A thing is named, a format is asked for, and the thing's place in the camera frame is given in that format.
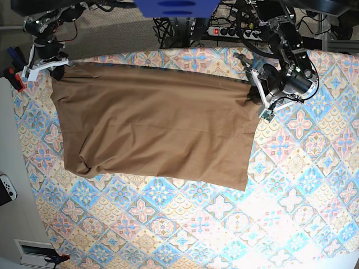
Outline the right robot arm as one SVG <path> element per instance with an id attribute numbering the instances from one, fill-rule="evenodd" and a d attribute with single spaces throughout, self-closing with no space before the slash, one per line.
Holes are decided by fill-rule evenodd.
<path id="1" fill-rule="evenodd" d="M 62 1 L 62 7 L 27 15 L 24 19 L 24 31 L 33 37 L 30 49 L 29 62 L 24 66 L 21 77 L 27 81 L 35 81 L 42 70 L 48 70 L 60 80 L 63 76 L 65 66 L 71 66 L 68 54 L 63 50 L 67 42 L 73 38 L 59 40 L 56 32 L 61 25 L 73 23 L 75 31 L 78 32 L 77 19 L 85 10 L 99 9 L 103 12 L 112 12 L 116 8 L 130 9 L 137 6 L 133 2 L 124 1 Z"/>

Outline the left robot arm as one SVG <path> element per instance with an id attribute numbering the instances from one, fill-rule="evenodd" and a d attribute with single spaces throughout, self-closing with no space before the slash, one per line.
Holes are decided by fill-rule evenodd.
<path id="1" fill-rule="evenodd" d="M 236 1 L 234 5 L 236 33 L 241 42 L 259 56 L 276 59 L 280 66 L 276 69 L 265 63 L 255 68 L 244 55 L 236 55 L 257 89 L 255 96 L 272 107 L 310 100 L 319 89 L 320 79 L 297 31 L 293 8 L 282 1 Z M 259 29 L 259 37 L 267 43 L 269 53 L 245 37 L 251 25 Z"/>

